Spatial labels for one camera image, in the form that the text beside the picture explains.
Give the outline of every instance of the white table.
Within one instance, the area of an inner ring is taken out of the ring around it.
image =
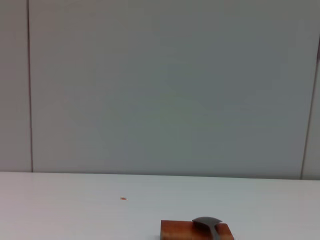
[[[201,216],[237,240],[320,235],[320,181],[2,172],[0,187],[3,240],[158,240],[161,220]]]

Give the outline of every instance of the table surface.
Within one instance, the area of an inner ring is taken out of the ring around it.
[[[159,240],[161,220],[202,216],[237,240],[320,233],[320,181],[1,172],[0,187],[4,240]]]

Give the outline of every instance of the orange wooden block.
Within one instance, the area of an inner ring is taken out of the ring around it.
[[[220,240],[234,240],[226,223],[215,226]],[[161,240],[214,240],[209,228],[192,221],[161,221]]]

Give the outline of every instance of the gray metal piece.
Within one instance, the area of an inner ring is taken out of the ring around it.
[[[202,216],[202,217],[198,217],[198,218],[193,219],[192,222],[208,226],[208,228],[210,229],[211,234],[213,236],[213,240],[220,240],[220,236],[219,236],[215,226],[217,224],[221,223],[222,222],[221,220],[214,218],[214,217]]]

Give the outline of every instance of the wooden block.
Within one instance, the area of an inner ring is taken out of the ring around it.
[[[234,240],[226,223],[215,226],[220,240]],[[214,240],[209,228],[192,221],[161,221],[161,240]]]

